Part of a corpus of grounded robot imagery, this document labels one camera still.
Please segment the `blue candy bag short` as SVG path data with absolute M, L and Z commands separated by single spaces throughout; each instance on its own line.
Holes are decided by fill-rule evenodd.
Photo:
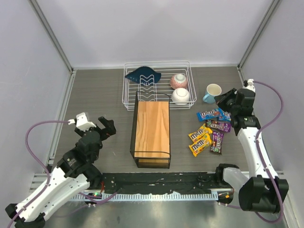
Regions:
M 218 120 L 219 121 L 224 121 L 224 122 L 230 122 L 231 121 L 231 117 L 230 117 L 230 113 L 229 112 L 225 112 L 222 109 L 218 109 L 219 110 L 219 117 Z

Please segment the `blue candy bag long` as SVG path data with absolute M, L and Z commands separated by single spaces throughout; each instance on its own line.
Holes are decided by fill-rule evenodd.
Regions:
M 217 118 L 221 115 L 221 111 L 219 108 L 215 108 L 209 111 L 204 111 L 204 112 L 198 112 L 197 113 L 197 118 L 200 122 L 203 122 L 205 120 Z

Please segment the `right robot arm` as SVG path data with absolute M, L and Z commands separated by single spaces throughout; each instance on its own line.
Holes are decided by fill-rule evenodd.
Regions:
M 287 180 L 279 178 L 263 144 L 261 126 L 253 115 L 254 89 L 235 89 L 215 97 L 220 109 L 231 114 L 231 125 L 240 141 L 249 168 L 245 176 L 239 168 L 224 165 L 222 179 L 238 193 L 243 211 L 279 213 L 288 193 Z

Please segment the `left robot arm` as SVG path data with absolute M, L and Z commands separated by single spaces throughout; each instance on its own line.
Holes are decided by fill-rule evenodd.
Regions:
M 46 221 L 74 195 L 87 189 L 97 188 L 102 181 L 102 173 L 94 166 L 103 147 L 102 142 L 116 134 L 113 120 L 103 116 L 98 118 L 103 128 L 89 121 L 86 113 L 80 113 L 68 121 L 55 123 L 75 125 L 80 136 L 75 147 L 67 151 L 52 172 L 33 153 L 25 136 L 26 148 L 31 156 L 43 167 L 46 180 L 36 190 L 18 204 L 9 204 L 5 211 L 11 221 L 8 227 L 42 228 Z

